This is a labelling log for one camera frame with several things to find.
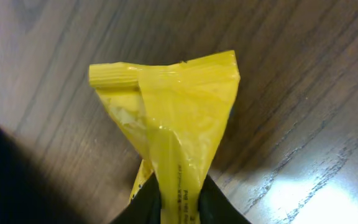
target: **dark object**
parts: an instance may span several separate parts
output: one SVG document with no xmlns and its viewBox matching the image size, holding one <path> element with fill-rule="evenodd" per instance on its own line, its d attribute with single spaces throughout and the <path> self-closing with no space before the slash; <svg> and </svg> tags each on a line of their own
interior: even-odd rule
<svg viewBox="0 0 358 224">
<path fill-rule="evenodd" d="M 198 200 L 201 224 L 249 224 L 220 191 L 210 176 L 204 181 Z M 160 223 L 160 192 L 153 174 L 135 196 L 130 205 L 111 224 Z"/>
</svg>

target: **wooden table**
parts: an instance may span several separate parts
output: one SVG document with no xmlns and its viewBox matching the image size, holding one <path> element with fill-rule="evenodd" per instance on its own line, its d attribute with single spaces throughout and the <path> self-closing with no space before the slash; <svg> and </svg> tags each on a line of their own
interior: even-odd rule
<svg viewBox="0 0 358 224">
<path fill-rule="evenodd" d="M 0 0 L 0 127 L 46 193 L 106 223 L 140 157 L 89 64 L 229 49 L 242 80 L 214 180 L 254 223 L 358 223 L 358 1 Z"/>
</svg>

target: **yellow packet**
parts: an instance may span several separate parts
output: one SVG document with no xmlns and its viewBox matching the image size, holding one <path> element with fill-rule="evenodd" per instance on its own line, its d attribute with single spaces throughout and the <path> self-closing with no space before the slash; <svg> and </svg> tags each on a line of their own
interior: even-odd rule
<svg viewBox="0 0 358 224">
<path fill-rule="evenodd" d="M 90 85 L 144 159 L 131 196 L 154 171 L 161 223 L 200 223 L 198 196 L 239 80 L 234 51 L 167 66 L 90 66 Z"/>
</svg>

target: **brown wooden surface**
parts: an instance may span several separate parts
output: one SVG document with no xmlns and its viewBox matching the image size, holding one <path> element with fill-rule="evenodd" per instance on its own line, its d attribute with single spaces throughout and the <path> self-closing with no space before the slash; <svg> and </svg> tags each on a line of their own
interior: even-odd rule
<svg viewBox="0 0 358 224">
<path fill-rule="evenodd" d="M 140 158 L 88 65 L 228 49 L 242 80 L 217 184 L 254 223 L 358 223 L 355 0 L 0 0 L 0 127 L 86 222 L 106 223 Z"/>
</svg>

